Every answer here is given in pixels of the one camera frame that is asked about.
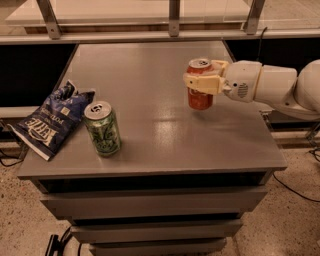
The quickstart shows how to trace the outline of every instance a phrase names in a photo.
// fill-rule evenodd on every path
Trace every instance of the cable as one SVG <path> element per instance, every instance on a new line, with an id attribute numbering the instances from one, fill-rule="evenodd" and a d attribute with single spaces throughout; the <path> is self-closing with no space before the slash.
<path id="1" fill-rule="evenodd" d="M 298 193 L 297 191 L 293 190 L 293 189 L 290 188 L 288 185 L 286 185 L 286 184 L 284 184 L 282 181 L 280 181 L 280 180 L 276 177 L 276 175 L 275 175 L 274 173 L 273 173 L 273 177 L 274 177 L 280 184 L 282 184 L 284 187 L 286 187 L 287 189 L 289 189 L 291 192 L 297 194 L 298 196 L 300 196 L 300 197 L 302 197 L 302 198 L 304 198 L 304 199 L 306 199 L 306 200 L 312 201 L 312 202 L 320 203 L 320 200 L 315 200 L 315 199 L 308 198 L 308 197 L 306 197 L 306 196 Z"/>
<path id="2" fill-rule="evenodd" d="M 319 148 L 319 147 L 317 147 L 317 148 L 315 148 L 315 149 L 313 149 L 313 150 L 309 150 L 309 153 L 310 153 L 311 155 L 313 155 L 314 158 L 315 158 L 318 162 L 320 162 L 320 155 L 318 155 L 318 154 L 316 153 L 317 151 L 320 151 L 320 148 Z"/>
<path id="3" fill-rule="evenodd" d="M 262 39 L 263 39 L 263 36 L 264 36 L 264 33 L 267 31 L 268 27 L 265 27 L 263 30 L 262 30 L 262 33 L 261 33 L 261 36 L 260 36 L 260 41 L 259 41 L 259 50 L 258 50 L 258 57 L 257 57 L 257 61 L 261 62 L 260 61 L 260 55 L 261 55 L 261 48 L 262 48 Z"/>
<path id="4" fill-rule="evenodd" d="M 58 256 L 63 256 L 64 249 L 67 245 L 67 243 L 72 238 L 72 234 L 70 232 L 71 226 L 66 229 L 66 231 L 63 233 L 61 239 L 60 239 L 60 247 L 58 249 Z"/>
<path id="5" fill-rule="evenodd" d="M 9 158 L 9 159 L 17 159 L 17 160 L 19 159 L 18 157 L 9 156 L 9 155 L 5 154 L 1 149 L 0 149 L 0 153 L 1 153 L 4 157 Z M 14 166 L 14 165 L 19 164 L 19 163 L 22 163 L 22 162 L 23 162 L 23 160 L 17 161 L 17 162 L 15 162 L 15 163 L 13 163 L 13 164 L 5 164 L 5 163 L 3 162 L 3 158 L 0 158 L 0 164 L 2 164 L 4 167 L 11 167 L 11 166 Z"/>

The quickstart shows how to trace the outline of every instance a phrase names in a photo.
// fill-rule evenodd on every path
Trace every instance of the table top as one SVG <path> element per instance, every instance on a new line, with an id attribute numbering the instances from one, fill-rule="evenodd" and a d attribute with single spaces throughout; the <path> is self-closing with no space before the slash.
<path id="1" fill-rule="evenodd" d="M 216 97 L 208 110 L 188 106 L 182 75 L 197 57 L 231 61 L 221 42 L 80 45 L 62 80 L 114 108 L 122 148 L 96 154 L 83 122 L 49 162 L 29 150 L 18 177 L 55 179 L 286 168 L 252 103 Z"/>
<path id="2" fill-rule="evenodd" d="M 51 1 L 61 26 L 165 24 L 169 0 Z M 249 6 L 243 0 L 181 0 L 181 23 L 244 22 Z M 7 19 L 8 25 L 44 26 L 36 0 L 27 0 Z"/>

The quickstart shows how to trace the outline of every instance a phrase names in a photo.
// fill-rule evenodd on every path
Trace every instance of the floor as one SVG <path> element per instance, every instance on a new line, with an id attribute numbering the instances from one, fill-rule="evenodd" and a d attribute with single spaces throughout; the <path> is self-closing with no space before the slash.
<path id="1" fill-rule="evenodd" d="M 0 35 L 23 35 L 19 28 L 8 28 L 3 21 L 24 0 L 1 0 Z M 279 27 L 318 26 L 318 0 L 267 0 L 265 25 Z M 278 17 L 290 18 L 288 23 L 274 23 Z M 320 163 L 308 153 L 311 146 L 304 134 L 273 133 L 281 152 L 288 161 L 288 168 L 276 176 L 305 196 L 320 200 Z M 57 221 L 39 202 L 40 193 L 29 181 L 15 176 L 19 165 L 0 166 L 0 255 L 43 256 L 51 234 L 62 236 L 69 226 Z M 271 177 L 267 183 L 268 194 L 251 213 L 242 217 L 243 227 L 226 247 L 210 256 L 318 256 L 320 255 L 320 204 L 299 197 Z M 78 242 L 70 241 L 65 256 L 77 255 Z M 82 256 L 91 255 L 84 245 Z"/>

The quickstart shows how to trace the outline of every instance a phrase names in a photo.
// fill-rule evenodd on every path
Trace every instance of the gray table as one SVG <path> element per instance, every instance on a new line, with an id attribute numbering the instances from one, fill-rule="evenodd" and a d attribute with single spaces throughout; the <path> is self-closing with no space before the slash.
<path id="1" fill-rule="evenodd" d="M 182 74 L 219 42 L 80 45 L 62 85 L 95 88 L 115 109 L 122 149 L 95 153 L 83 124 L 50 162 L 32 151 L 18 173 L 95 255 L 221 249 L 286 161 L 253 104 L 221 95 L 189 108 Z"/>

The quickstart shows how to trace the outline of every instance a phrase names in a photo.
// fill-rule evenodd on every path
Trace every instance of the chip bag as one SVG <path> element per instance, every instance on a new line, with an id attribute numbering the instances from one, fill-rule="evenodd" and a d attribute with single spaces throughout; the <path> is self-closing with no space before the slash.
<path id="1" fill-rule="evenodd" d="M 31 115 L 11 126 L 30 148 L 45 160 L 55 156 L 66 138 L 82 120 L 94 92 L 79 93 L 69 80 L 50 94 Z"/>

